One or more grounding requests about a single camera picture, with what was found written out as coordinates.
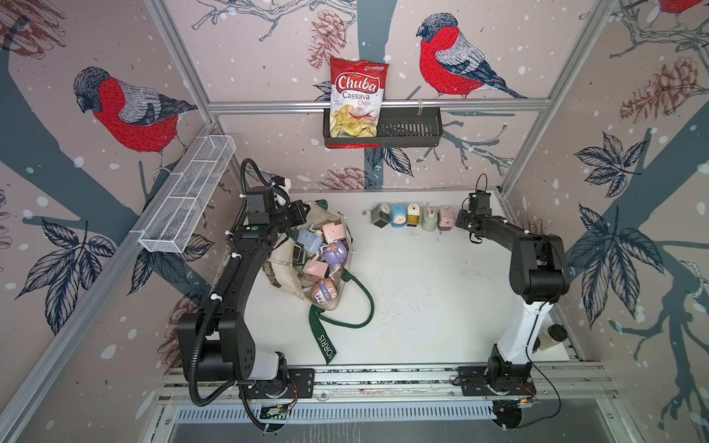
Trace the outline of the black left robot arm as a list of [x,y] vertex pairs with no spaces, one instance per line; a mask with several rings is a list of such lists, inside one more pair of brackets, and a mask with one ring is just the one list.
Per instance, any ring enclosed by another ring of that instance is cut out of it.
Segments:
[[226,236],[230,255],[201,307],[177,325],[182,365],[190,400],[204,407],[233,386],[272,382],[289,385],[285,356],[260,352],[245,316],[258,273],[288,234],[306,221],[310,206],[291,200],[284,179],[266,179],[256,162],[245,159],[240,173],[253,169],[259,186],[242,185],[245,203]]

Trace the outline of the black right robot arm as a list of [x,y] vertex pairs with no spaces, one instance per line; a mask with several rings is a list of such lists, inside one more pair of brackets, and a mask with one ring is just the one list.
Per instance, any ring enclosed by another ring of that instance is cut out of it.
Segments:
[[529,392],[531,355],[543,321],[570,288],[568,260],[559,236],[535,234],[494,215],[490,198],[482,190],[470,193],[456,218],[456,226],[468,232],[472,243],[489,240],[511,252],[509,281],[518,299],[510,324],[487,360],[486,385],[498,395]]

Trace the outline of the pale green sharpener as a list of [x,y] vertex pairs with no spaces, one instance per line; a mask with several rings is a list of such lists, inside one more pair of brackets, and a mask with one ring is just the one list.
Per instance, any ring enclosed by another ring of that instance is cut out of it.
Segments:
[[438,229],[439,214],[436,208],[430,205],[424,206],[421,212],[421,227],[426,232],[433,232]]

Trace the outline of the canvas tote bag green handles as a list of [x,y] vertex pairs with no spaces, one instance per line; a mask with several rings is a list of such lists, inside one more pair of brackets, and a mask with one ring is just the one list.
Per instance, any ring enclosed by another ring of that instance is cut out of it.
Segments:
[[[277,236],[276,246],[262,270],[271,286],[310,302],[308,324],[328,365],[337,350],[325,328],[330,324],[349,330],[369,326],[375,313],[375,301],[369,289],[351,271],[354,239],[341,212],[330,208],[328,201],[308,201],[306,219]],[[367,317],[352,323],[332,319],[345,288],[354,286],[369,303]]]

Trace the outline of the yellow sharpener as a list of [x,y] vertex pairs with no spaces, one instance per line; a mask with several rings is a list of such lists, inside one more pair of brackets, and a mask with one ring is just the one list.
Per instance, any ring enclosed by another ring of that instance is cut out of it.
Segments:
[[421,208],[417,203],[410,203],[406,209],[406,226],[417,227],[420,225]]

